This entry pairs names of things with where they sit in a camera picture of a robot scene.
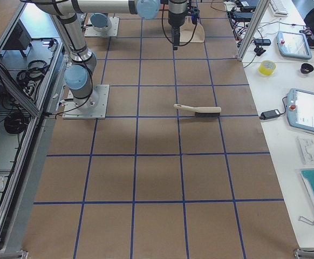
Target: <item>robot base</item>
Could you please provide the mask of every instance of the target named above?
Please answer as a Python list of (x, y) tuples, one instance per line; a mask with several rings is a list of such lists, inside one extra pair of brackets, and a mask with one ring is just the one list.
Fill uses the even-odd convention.
[[(97, 92), (99, 99), (98, 104), (94, 108), (85, 110), (75, 109), (69, 113), (64, 113), (62, 117), (64, 119), (105, 119), (107, 111), (109, 85), (94, 85), (93, 90)], [(69, 91), (67, 98), (73, 98), (73, 94)], [(65, 111), (75, 108), (74, 102), (68, 102), (65, 105)]]
[(87, 27), (84, 36), (86, 38), (108, 38), (116, 37), (119, 30), (119, 17), (108, 17), (112, 22), (112, 27), (107, 31), (96, 31), (93, 27)]

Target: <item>black round object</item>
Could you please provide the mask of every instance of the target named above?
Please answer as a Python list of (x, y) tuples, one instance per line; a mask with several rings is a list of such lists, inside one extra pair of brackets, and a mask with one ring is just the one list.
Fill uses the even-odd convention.
[(314, 70), (314, 67), (309, 63), (303, 63), (301, 65), (301, 73), (302, 74), (309, 74)]
[(5, 130), (10, 134), (22, 133), (29, 123), (29, 119), (21, 112), (8, 115), (4, 121)]

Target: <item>yellow object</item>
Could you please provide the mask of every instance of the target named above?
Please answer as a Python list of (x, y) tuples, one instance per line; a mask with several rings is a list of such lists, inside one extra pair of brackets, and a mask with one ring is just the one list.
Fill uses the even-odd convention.
[(275, 69), (276, 69), (276, 64), (269, 60), (262, 61), (259, 67), (260, 73), (264, 74), (265, 76), (271, 75)]

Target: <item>white keyboard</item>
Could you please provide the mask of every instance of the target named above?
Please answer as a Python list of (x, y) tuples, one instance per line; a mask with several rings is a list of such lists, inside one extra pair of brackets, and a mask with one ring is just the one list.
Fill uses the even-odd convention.
[(288, 11), (284, 7), (282, 0), (270, 0), (269, 8), (276, 17), (288, 16)]

